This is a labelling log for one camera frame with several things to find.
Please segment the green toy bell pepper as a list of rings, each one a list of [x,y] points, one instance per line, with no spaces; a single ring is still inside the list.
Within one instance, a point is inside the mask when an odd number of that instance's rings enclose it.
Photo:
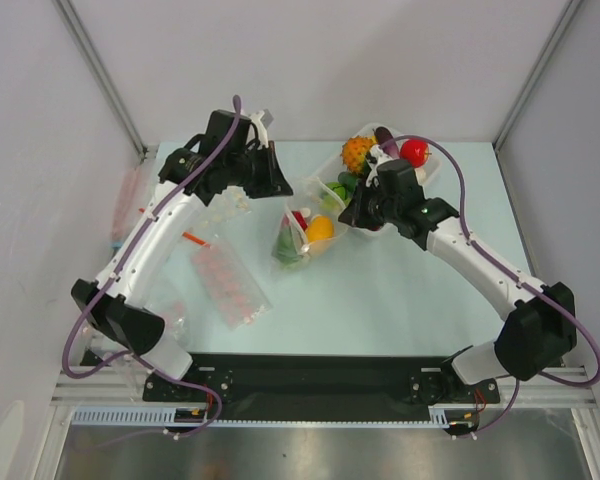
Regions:
[[[291,226],[284,226],[278,233],[272,256],[284,267],[294,265],[303,259],[303,254],[299,251],[300,247],[302,241],[298,232]]]

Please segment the clear white-dotted zip bag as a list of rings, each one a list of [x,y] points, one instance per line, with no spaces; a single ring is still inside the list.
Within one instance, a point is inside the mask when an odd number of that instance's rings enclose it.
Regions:
[[[349,230],[339,221],[350,200],[342,183],[310,177],[296,181],[293,189],[294,194],[284,204],[271,250],[273,265],[279,271],[304,268]]]

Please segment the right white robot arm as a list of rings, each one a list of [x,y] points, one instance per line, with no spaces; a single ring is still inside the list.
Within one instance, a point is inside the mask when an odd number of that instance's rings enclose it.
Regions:
[[[574,295],[562,283],[548,286],[477,244],[459,212],[442,198],[426,197],[414,168],[399,160],[380,165],[356,184],[340,222],[375,230],[386,224],[439,258],[468,281],[503,321],[496,339],[470,346],[441,376],[443,393],[464,401],[483,380],[512,376],[527,381],[574,349]]]

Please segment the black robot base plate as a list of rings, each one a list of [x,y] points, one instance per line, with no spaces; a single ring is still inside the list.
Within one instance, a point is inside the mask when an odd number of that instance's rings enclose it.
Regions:
[[[435,405],[467,410],[496,405],[495,379],[463,384],[443,357],[195,353],[176,385],[157,374],[142,398],[152,403],[207,400],[224,421],[407,422]]]

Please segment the yellow toy lemon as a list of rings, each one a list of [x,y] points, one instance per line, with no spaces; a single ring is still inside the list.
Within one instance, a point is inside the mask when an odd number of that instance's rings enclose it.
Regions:
[[[334,237],[334,233],[335,227],[332,220],[324,215],[316,215],[305,230],[309,243],[329,240]]]

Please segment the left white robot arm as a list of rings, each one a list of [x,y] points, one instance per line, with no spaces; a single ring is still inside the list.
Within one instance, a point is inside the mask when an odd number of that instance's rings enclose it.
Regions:
[[[95,280],[79,279],[71,290],[79,320],[165,374],[165,388],[179,400],[198,393],[200,376],[165,320],[146,309],[149,291],[181,234],[215,196],[229,187],[250,199],[292,195],[268,135],[271,122],[267,110],[213,111],[205,132],[167,156],[145,212],[115,256]]]

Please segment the red toy tomato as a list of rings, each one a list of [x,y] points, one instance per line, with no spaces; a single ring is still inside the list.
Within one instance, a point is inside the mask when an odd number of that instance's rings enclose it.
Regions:
[[[300,211],[292,211],[292,216],[300,226],[302,230],[306,230],[308,225],[307,222]]]

